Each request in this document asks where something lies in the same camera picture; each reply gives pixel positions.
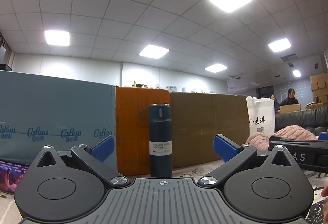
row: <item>person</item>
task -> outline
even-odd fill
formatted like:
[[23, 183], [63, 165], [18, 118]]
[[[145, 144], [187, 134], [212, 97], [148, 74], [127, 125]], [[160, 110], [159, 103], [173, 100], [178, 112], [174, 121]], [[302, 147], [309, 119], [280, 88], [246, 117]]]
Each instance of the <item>person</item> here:
[[274, 94], [270, 95], [270, 99], [272, 99], [274, 101], [274, 113], [280, 113], [280, 105], [277, 102], [277, 99], [275, 98]]
[[288, 97], [286, 97], [279, 105], [286, 106], [286, 105], [294, 105], [298, 103], [298, 100], [295, 98], [295, 90], [290, 88], [288, 90]]

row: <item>metal screw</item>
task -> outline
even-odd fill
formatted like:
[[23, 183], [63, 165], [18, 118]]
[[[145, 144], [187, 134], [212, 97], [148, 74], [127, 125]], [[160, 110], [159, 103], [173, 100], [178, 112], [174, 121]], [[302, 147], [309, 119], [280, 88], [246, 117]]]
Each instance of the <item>metal screw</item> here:
[[121, 185], [121, 184], [125, 184], [128, 182], [127, 178], [124, 177], [114, 177], [112, 178], [111, 182], [115, 185]]
[[203, 177], [203, 178], [201, 178], [200, 181], [206, 185], [211, 185], [211, 184], [214, 184], [217, 182], [216, 178], [214, 178], [214, 177]]

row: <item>ceiling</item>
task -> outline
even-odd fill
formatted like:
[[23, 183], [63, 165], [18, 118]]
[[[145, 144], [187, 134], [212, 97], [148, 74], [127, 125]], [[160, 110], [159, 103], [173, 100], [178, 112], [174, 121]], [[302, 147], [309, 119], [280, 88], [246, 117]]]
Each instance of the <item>ceiling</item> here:
[[[218, 79], [284, 65], [326, 49], [328, 0], [253, 0], [225, 13], [208, 0], [0, 0], [0, 31], [17, 53], [52, 54], [164, 67]], [[44, 30], [71, 33], [69, 47], [46, 44]], [[292, 47], [272, 52], [268, 43]], [[169, 48], [158, 60], [147, 45]], [[223, 73], [204, 69], [214, 63]]]

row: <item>orange box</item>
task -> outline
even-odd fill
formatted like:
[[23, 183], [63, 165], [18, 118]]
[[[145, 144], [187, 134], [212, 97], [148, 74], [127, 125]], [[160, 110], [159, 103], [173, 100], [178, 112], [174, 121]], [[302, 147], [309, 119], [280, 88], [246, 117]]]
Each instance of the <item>orange box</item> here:
[[[170, 104], [168, 90], [116, 87], [117, 171], [125, 176], [150, 173], [148, 120], [139, 113], [154, 103]], [[148, 118], [148, 110], [142, 117]]]

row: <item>stacked cardboard boxes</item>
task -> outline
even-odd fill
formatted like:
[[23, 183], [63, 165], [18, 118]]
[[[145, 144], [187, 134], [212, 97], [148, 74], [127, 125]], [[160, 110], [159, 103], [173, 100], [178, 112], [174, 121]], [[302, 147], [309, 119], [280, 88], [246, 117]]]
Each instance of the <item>stacked cardboard boxes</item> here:
[[328, 72], [311, 76], [310, 79], [313, 101], [328, 103]]

